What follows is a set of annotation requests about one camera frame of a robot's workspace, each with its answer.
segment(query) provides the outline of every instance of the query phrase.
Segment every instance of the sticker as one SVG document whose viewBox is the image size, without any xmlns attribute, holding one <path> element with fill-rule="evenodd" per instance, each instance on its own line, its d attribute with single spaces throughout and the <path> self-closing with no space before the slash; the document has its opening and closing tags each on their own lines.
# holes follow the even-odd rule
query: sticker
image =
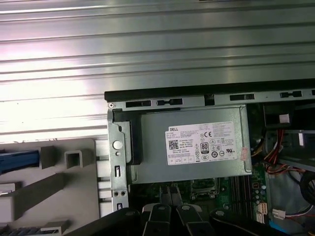
<svg viewBox="0 0 315 236">
<path fill-rule="evenodd" d="M 248 157 L 248 148 L 247 147 L 242 147 L 241 161 L 246 161 L 247 157 Z"/>
<path fill-rule="evenodd" d="M 165 139 L 169 165 L 237 159 L 233 122 L 171 126 Z"/>
</svg>

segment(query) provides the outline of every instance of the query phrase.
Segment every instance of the qr code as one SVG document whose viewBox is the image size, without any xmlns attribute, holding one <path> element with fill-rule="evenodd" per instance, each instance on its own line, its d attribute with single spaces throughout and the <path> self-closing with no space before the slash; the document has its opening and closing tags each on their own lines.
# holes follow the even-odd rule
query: qr code
<svg viewBox="0 0 315 236">
<path fill-rule="evenodd" d="M 170 150 L 179 149 L 178 148 L 178 140 L 170 140 L 168 141 L 168 146 Z"/>
</svg>

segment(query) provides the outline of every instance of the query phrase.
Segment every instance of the yellow wire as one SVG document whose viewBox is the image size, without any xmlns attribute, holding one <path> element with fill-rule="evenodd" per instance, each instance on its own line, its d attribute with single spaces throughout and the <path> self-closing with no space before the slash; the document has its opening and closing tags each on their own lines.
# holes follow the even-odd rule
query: yellow wire
<svg viewBox="0 0 315 236">
<path fill-rule="evenodd" d="M 253 154 L 253 155 L 251 155 L 252 157 L 253 156 L 256 156 L 256 155 L 258 155 L 258 154 L 260 154 L 262 152 L 262 145 L 257 149 L 257 151 Z"/>
</svg>

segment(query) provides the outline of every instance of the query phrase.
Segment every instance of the blue connector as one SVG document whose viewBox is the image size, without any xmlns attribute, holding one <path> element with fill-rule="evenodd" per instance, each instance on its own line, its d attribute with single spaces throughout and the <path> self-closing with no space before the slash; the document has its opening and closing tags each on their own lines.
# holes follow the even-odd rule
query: blue connector
<svg viewBox="0 0 315 236">
<path fill-rule="evenodd" d="M 38 151 L 23 151 L 0 154 L 0 175 L 29 166 L 39 166 Z"/>
</svg>

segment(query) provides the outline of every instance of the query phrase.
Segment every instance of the screw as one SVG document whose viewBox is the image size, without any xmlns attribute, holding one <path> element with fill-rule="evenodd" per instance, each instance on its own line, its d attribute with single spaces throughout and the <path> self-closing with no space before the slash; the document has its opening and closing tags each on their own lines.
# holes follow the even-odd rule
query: screw
<svg viewBox="0 0 315 236">
<path fill-rule="evenodd" d="M 183 210 L 189 210 L 189 209 L 190 209 L 190 206 L 187 206 L 187 205 L 182 206 L 182 209 L 183 209 Z"/>
<path fill-rule="evenodd" d="M 230 207 L 228 206 L 228 204 L 223 204 L 223 208 L 229 210 Z"/>
</svg>

